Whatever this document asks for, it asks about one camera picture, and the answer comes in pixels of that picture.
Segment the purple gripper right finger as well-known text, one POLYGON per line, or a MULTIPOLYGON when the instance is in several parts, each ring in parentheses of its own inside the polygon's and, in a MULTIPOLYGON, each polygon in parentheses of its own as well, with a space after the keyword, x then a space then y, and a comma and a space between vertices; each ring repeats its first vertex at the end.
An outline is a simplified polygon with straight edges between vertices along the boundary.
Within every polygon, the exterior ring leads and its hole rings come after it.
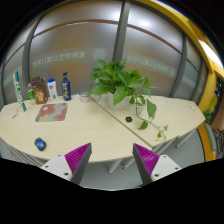
POLYGON ((133 156, 143 185, 148 185, 181 169, 168 155, 157 155, 136 143, 133 144, 133 156))

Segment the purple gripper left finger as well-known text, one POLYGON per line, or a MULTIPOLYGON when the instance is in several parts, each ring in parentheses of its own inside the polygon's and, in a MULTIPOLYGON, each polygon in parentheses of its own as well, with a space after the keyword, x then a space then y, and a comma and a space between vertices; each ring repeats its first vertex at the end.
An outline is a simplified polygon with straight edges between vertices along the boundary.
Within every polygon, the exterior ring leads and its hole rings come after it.
POLYGON ((91 153, 91 144, 87 143, 65 155, 57 154, 42 165, 41 169, 79 185, 91 153))

